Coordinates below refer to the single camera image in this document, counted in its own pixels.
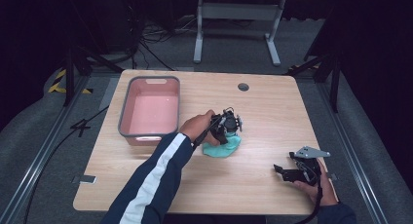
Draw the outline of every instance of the wooden table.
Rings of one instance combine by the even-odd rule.
[[[107,210],[154,146],[129,146],[118,122],[129,80],[136,76],[172,75],[180,80],[179,125],[213,109],[233,107],[243,121],[242,142],[228,158],[212,158],[198,147],[182,172],[171,213],[309,214],[313,204],[273,164],[296,168],[288,152],[318,148],[296,82],[288,76],[227,73],[138,71],[122,73],[85,174],[95,184],[80,184],[78,210]],[[239,83],[249,85],[246,92]]]

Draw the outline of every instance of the hand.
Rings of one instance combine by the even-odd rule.
[[[338,202],[334,194],[333,186],[331,185],[330,180],[327,177],[325,167],[319,160],[317,161],[319,162],[319,168],[321,170],[320,185],[322,188],[322,198],[319,205],[337,205]],[[314,204],[316,203],[318,184],[316,184],[315,186],[310,186],[307,183],[301,181],[294,181],[293,184],[301,191],[307,193]]]
[[[212,115],[215,115],[213,110],[208,110],[205,115],[197,115],[189,120],[187,120],[182,127],[179,129],[179,132],[186,134],[191,142],[194,142],[195,139],[209,127],[210,119]],[[219,145],[219,141],[212,136],[210,131],[207,133],[206,138],[203,142],[207,142],[211,145]]]

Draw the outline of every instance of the navy jacket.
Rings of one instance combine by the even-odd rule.
[[[162,223],[178,190],[182,169],[192,153],[192,144],[186,135],[164,136],[152,156],[131,176],[100,223]],[[320,209],[319,223],[356,223],[356,217],[348,206],[333,205]]]

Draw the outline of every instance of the dark background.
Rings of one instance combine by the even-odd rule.
[[[131,15],[125,0],[0,1],[0,130],[43,96],[46,80],[63,65],[73,42],[67,35],[100,55],[123,52],[131,46]],[[145,8],[136,7],[138,14],[172,29],[176,19],[195,14],[197,0],[144,2],[140,7]],[[292,0],[286,3],[283,16],[325,19],[331,13],[311,53],[325,53],[331,42],[345,38],[342,71],[413,191],[409,171],[413,155],[409,66],[413,28],[409,21],[413,18],[409,8],[409,0],[352,0],[331,12],[330,4]],[[61,15],[64,20],[56,20]]]

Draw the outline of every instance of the pink plastic bin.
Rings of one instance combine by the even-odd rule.
[[[162,136],[177,131],[179,89],[173,76],[131,79],[118,126],[129,145],[156,145]]]

